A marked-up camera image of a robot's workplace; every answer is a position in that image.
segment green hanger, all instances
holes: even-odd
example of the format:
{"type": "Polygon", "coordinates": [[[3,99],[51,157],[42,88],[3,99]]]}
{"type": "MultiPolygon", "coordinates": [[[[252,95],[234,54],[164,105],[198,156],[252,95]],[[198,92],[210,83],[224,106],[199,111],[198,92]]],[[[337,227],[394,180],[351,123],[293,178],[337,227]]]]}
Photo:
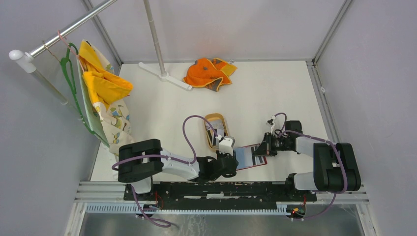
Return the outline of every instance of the green hanger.
{"type": "MultiPolygon", "coordinates": [[[[75,45],[73,43],[69,43],[68,46],[69,47],[73,47],[75,49],[75,52],[78,55],[78,49],[77,49],[77,47],[75,47],[75,45]]],[[[70,56],[70,49],[67,48],[67,50],[66,50],[66,56],[61,59],[60,64],[61,64],[62,73],[64,74],[65,80],[68,83],[68,86],[69,86],[69,88],[71,90],[72,97],[74,98],[75,105],[77,107],[78,113],[80,114],[81,121],[83,122],[84,126],[87,128],[87,130],[91,134],[95,135],[102,143],[104,143],[108,147],[109,146],[109,143],[107,141],[105,141],[103,138],[101,138],[97,133],[95,133],[94,131],[92,131],[90,129],[90,127],[87,125],[87,123],[86,123],[86,121],[84,119],[83,113],[81,112],[81,108],[80,108],[80,105],[78,104],[78,99],[77,99],[77,96],[76,96],[77,90],[75,89],[74,72],[73,72],[73,68],[72,68],[72,62],[69,59],[69,56],[70,56]],[[66,69],[67,63],[69,63],[69,69],[71,71],[71,79],[72,79],[72,82],[69,79],[68,71],[66,69]]]]}

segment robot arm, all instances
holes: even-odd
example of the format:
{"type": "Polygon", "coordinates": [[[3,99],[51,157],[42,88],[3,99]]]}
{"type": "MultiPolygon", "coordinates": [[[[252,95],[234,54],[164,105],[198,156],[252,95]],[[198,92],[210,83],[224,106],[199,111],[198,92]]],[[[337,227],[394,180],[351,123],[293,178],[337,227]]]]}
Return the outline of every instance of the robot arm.
{"type": "Polygon", "coordinates": [[[158,139],[146,140],[124,145],[119,149],[119,160],[123,161],[142,155],[156,155],[148,162],[143,159],[129,161],[119,166],[119,182],[130,183],[137,193],[151,190],[151,176],[157,173],[169,173],[195,182],[214,181],[220,176],[233,177],[236,175],[238,162],[233,151],[233,137],[216,137],[219,142],[217,159],[213,157],[197,157],[195,161],[170,153],[161,146],[158,139]]]}
{"type": "MultiPolygon", "coordinates": [[[[343,175],[336,155],[329,144],[317,141],[302,133],[301,122],[290,120],[285,122],[286,135],[265,133],[259,147],[253,152],[254,156],[276,156],[278,151],[295,151],[313,158],[313,172],[290,174],[287,181],[298,190],[341,191],[344,186],[343,175]]],[[[336,143],[346,177],[347,190],[357,191],[361,180],[352,145],[336,143]]]]}

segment orange cloth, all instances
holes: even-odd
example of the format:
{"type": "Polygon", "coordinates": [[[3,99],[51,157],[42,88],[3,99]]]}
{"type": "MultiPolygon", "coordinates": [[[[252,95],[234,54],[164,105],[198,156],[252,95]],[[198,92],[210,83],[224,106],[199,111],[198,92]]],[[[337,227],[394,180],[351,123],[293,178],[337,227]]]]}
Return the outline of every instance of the orange cloth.
{"type": "Polygon", "coordinates": [[[220,86],[232,84],[229,76],[236,69],[236,66],[220,58],[212,60],[200,58],[196,60],[194,65],[190,66],[187,75],[184,77],[184,82],[195,88],[206,87],[218,92],[220,86]]]}

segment yellow cloth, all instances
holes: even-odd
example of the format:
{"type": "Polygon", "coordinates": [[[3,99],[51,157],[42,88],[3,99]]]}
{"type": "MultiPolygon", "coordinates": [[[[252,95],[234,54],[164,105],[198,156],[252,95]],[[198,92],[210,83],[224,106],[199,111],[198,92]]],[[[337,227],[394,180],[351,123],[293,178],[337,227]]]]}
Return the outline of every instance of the yellow cloth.
{"type": "Polygon", "coordinates": [[[123,99],[132,91],[133,85],[130,82],[105,70],[94,49],[85,41],[81,42],[79,56],[92,104],[101,102],[109,109],[110,104],[123,99]]]}
{"type": "Polygon", "coordinates": [[[227,63],[220,58],[200,58],[195,64],[190,66],[184,82],[195,87],[206,87],[218,92],[220,86],[230,85],[232,81],[229,76],[237,69],[236,66],[227,63]]]}

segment white wall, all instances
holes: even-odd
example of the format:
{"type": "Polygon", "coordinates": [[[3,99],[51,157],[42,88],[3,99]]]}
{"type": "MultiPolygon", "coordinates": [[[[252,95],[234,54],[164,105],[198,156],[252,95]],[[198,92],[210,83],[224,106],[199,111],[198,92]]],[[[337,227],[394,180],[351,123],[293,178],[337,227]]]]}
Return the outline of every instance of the white wall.
{"type": "MultiPolygon", "coordinates": [[[[311,59],[343,1],[151,0],[150,6],[165,60],[311,59]]],[[[124,61],[156,61],[142,0],[117,1],[100,18],[124,61]]]]}
{"type": "Polygon", "coordinates": [[[354,1],[319,73],[382,235],[416,235],[417,1],[354,1]]]}
{"type": "MultiPolygon", "coordinates": [[[[0,235],[62,235],[78,182],[91,168],[97,139],[8,58],[10,50],[30,51],[84,13],[79,0],[0,3],[0,235]]],[[[110,58],[91,22],[68,41],[79,45],[82,38],[110,58]]],[[[59,43],[52,50],[61,58],[66,48],[59,43]]],[[[60,66],[48,52],[35,64],[71,98],[60,66]]]]}

